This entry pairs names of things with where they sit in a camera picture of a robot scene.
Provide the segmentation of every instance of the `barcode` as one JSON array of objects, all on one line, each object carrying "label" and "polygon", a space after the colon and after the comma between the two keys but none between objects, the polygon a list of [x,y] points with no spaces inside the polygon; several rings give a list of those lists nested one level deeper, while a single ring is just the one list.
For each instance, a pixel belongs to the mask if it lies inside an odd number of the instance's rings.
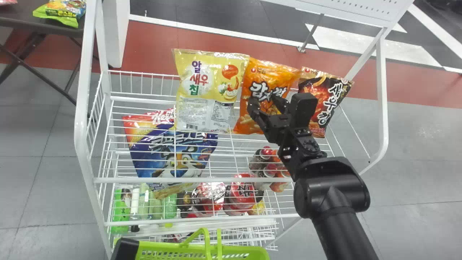
[{"label": "barcode", "polygon": [[197,125],[193,125],[193,124],[186,124],[186,128],[188,128],[188,129],[194,129],[194,130],[197,130]]}]

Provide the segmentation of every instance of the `white pillar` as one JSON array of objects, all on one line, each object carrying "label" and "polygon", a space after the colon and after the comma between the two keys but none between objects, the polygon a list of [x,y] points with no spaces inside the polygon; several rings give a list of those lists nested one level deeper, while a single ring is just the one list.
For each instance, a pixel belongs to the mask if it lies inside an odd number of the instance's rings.
[{"label": "white pillar", "polygon": [[108,63],[120,68],[127,37],[130,0],[103,1],[103,11]]}]

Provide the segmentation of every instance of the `chip bag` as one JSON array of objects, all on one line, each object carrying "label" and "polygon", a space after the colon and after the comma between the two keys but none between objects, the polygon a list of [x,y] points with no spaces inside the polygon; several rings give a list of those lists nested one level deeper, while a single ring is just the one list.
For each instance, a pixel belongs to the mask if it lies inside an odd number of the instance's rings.
[{"label": "chip bag", "polygon": [[77,20],[85,14],[86,0],[55,1],[35,9],[32,15],[39,18],[54,19],[61,23],[78,28]]},{"label": "chip bag", "polygon": [[[217,146],[217,134],[176,132],[173,108],[122,117],[138,177],[199,177]],[[148,183],[155,199],[196,188],[199,183]]]},{"label": "chip bag", "polygon": [[173,49],[173,56],[180,76],[176,128],[227,132],[249,56],[182,49]]},{"label": "chip bag", "polygon": [[280,114],[270,100],[271,95],[286,98],[291,85],[298,78],[298,75],[298,69],[250,58],[244,74],[239,119],[234,126],[234,132],[247,135],[252,133],[263,134],[257,123],[247,113],[249,98],[257,97],[260,102],[260,109],[263,112],[270,115]]},{"label": "chip bag", "polygon": [[302,67],[298,92],[311,93],[318,99],[316,111],[309,124],[314,137],[326,136],[326,128],[334,114],[334,109],[340,105],[353,83],[326,72]]}]

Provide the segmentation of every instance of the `nutrition label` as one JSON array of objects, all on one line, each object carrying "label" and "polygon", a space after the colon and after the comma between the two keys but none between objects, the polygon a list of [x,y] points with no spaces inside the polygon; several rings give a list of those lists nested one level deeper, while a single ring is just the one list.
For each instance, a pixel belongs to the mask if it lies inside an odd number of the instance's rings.
[{"label": "nutrition label", "polygon": [[207,123],[207,99],[190,99],[181,97],[181,107],[176,110],[179,129],[200,130]]},{"label": "nutrition label", "polygon": [[179,130],[226,131],[233,103],[181,97],[177,108]]}]

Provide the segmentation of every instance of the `white wire rack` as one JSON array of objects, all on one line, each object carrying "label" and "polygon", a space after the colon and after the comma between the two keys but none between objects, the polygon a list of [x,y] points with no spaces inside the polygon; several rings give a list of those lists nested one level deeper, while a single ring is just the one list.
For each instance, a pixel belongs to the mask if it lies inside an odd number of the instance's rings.
[{"label": "white wire rack", "polygon": [[[112,226],[139,225],[140,231],[127,233],[124,237],[137,240],[171,241],[171,234],[187,235],[200,227],[209,230],[223,229],[222,241],[225,244],[266,246],[269,250],[277,250],[277,245],[270,244],[278,237],[278,234],[287,230],[289,226],[284,219],[298,217],[293,204],[293,183],[291,178],[235,178],[237,173],[249,172],[249,161],[254,153],[263,146],[270,146],[276,150],[275,144],[266,141],[263,135],[240,135],[233,134],[231,129],[237,121],[239,103],[235,104],[230,120],[229,133],[215,133],[217,145],[210,155],[206,168],[202,170],[200,177],[194,178],[138,178],[136,168],[128,148],[126,127],[123,124],[123,116],[143,115],[147,112],[165,111],[175,106],[175,94],[179,87],[179,78],[175,75],[136,73],[127,71],[108,71],[110,73],[109,94],[103,90],[103,77],[98,81],[93,103],[91,105],[91,117],[86,129],[86,140],[89,147],[88,158],[99,156],[95,154],[98,143],[104,140],[101,146],[101,159],[99,169],[92,179],[96,188],[99,211],[104,212],[103,225],[105,237],[110,240],[117,234],[111,233]],[[328,156],[334,156],[331,143],[335,143],[336,150],[343,154],[343,150],[336,135],[329,128],[327,138],[317,139],[321,150]],[[175,218],[152,219],[143,214],[137,214],[130,221],[113,221],[115,214],[114,199],[115,191],[120,187],[127,187],[133,191],[141,188],[142,183],[162,182],[178,183],[189,182],[224,182],[229,185],[233,181],[271,182],[287,181],[289,186],[283,192],[266,190],[263,194],[264,210],[260,215],[228,216],[223,209],[215,211],[212,201],[213,212],[205,212],[209,217],[181,218],[178,211]],[[187,206],[205,206],[210,204],[188,204]],[[173,227],[165,228],[165,223],[172,223]],[[212,242],[216,241],[216,233],[212,235]]]},{"label": "white wire rack", "polygon": [[[407,10],[412,0],[397,0],[393,1],[393,4],[392,1],[351,0],[343,1],[343,5],[335,1],[321,0],[271,1],[295,8],[314,10],[326,15],[383,26],[365,53],[346,75],[347,79],[353,79],[373,51],[377,49],[377,97],[380,109],[380,146],[378,152],[369,156],[342,107],[337,110],[332,122],[329,124],[327,138],[317,140],[328,156],[335,156],[344,155],[344,150],[349,149],[351,141],[356,139],[367,155],[368,159],[366,161],[370,162],[360,172],[360,174],[364,173],[383,157],[388,146],[385,54],[382,48],[384,38]],[[95,31],[98,39],[97,47],[101,76],[98,85],[90,87]],[[182,239],[188,235],[188,232],[196,231],[200,227],[206,227],[209,230],[221,228],[223,230],[222,240],[224,244],[263,246],[267,249],[276,249],[274,242],[300,221],[293,205],[292,184],[283,192],[276,193],[266,190],[262,198],[265,209],[259,215],[244,213],[242,216],[228,216],[223,210],[215,210],[213,207],[211,213],[207,211],[207,214],[211,215],[210,217],[181,218],[181,214],[179,215],[177,212],[173,218],[166,218],[164,214],[163,217],[155,219],[134,213],[133,219],[130,218],[129,221],[113,221],[117,215],[115,213],[117,200],[114,197],[121,186],[129,187],[133,192],[133,190],[141,188],[143,183],[200,183],[213,181],[224,182],[228,185],[238,180],[261,183],[273,181],[290,182],[291,179],[235,178],[235,174],[249,171],[249,160],[257,149],[262,148],[264,145],[270,145],[273,149],[277,147],[268,144],[263,136],[236,135],[232,133],[218,134],[216,149],[211,154],[207,167],[203,169],[201,176],[198,178],[176,178],[176,175],[173,178],[138,178],[128,149],[122,116],[142,115],[146,112],[162,111],[174,107],[175,94],[179,85],[178,76],[110,71],[106,57],[102,3],[99,0],[87,1],[82,42],[74,145],[91,206],[95,213],[98,231],[103,238],[108,258],[112,254],[111,242],[115,236],[115,234],[111,233],[111,227],[113,226],[138,225],[139,232],[128,232],[124,236],[149,241],[164,241],[169,239],[171,234],[177,234],[177,238]],[[236,117],[230,121],[229,130],[234,126],[235,121]],[[333,126],[336,125],[335,122],[339,121],[342,121],[342,134],[343,130],[345,130],[345,125],[351,127],[350,132],[353,133],[353,136],[349,138],[342,136],[345,142],[348,141],[348,145],[344,148],[341,147],[337,135],[333,131]],[[99,167],[94,169],[92,160],[95,156],[100,155]],[[287,220],[292,221],[292,224],[287,224]],[[165,225],[166,223],[171,223],[172,227],[168,227],[170,225]],[[214,240],[216,240],[215,231],[212,236],[212,241]],[[201,243],[201,238],[196,239],[195,242]]]}]

